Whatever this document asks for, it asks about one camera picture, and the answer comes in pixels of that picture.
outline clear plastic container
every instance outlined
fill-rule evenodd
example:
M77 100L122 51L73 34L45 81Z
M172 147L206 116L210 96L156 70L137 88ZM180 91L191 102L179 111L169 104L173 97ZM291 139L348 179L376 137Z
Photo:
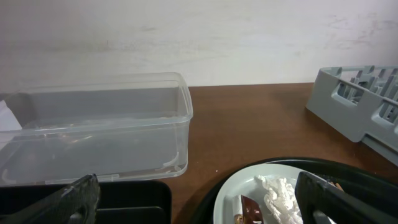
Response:
M22 127L0 129L0 185L69 183L92 173L99 181L157 179L187 168L192 102L177 73L30 88L0 101Z

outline wooden table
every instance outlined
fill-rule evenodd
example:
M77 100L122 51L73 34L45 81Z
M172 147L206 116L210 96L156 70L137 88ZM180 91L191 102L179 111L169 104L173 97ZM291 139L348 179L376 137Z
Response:
M172 190L172 223L188 223L205 194L233 170L272 157L329 159L398 182L398 167L305 109L312 85L191 87L188 169L162 180Z

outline gray plastic rack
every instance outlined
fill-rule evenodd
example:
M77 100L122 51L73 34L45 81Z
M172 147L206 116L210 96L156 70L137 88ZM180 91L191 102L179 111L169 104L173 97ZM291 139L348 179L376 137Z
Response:
M398 166L398 65L321 68L307 108Z

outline black plastic tray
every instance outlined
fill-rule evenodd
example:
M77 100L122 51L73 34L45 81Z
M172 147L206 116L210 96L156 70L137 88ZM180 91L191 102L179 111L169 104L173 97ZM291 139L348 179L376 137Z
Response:
M397 215L398 195L393 192L397 192L398 185L359 168L339 162L306 157L278 157L265 159L245 167L264 163L283 164L312 172L326 180L339 183L346 193L363 202L394 217ZM218 182L207 193L193 214L190 221L191 224L213 223L213 209L218 191L225 181L235 172Z
M0 219L32 205L66 185L0 188ZM172 194L158 181L100 183L96 223L171 223Z

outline white wall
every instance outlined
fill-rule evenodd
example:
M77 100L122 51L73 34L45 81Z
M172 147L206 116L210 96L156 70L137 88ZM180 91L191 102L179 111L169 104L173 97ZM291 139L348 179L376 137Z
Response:
M313 82L398 63L396 0L0 0L0 82L180 72L189 85Z

